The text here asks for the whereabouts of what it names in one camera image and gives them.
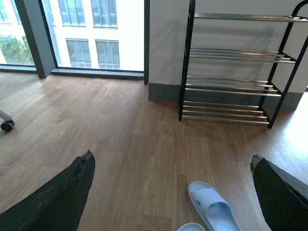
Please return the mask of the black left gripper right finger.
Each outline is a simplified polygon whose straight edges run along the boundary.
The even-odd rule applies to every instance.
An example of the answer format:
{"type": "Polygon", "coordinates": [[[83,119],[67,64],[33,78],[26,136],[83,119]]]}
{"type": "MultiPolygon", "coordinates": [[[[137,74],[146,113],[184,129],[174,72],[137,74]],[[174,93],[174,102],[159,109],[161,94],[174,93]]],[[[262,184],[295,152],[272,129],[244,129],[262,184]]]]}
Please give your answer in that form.
{"type": "Polygon", "coordinates": [[[308,185],[261,155],[250,170],[263,217],[272,231],[308,229],[308,185]]]}

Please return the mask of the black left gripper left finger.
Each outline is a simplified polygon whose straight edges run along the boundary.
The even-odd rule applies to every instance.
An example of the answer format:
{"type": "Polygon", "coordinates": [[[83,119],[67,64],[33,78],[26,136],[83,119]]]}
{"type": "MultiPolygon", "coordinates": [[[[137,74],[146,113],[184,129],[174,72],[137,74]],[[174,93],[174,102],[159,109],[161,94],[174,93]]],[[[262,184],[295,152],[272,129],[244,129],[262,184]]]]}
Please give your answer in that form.
{"type": "Polygon", "coordinates": [[[76,231],[95,172],[91,151],[0,216],[2,231],[76,231]]]}

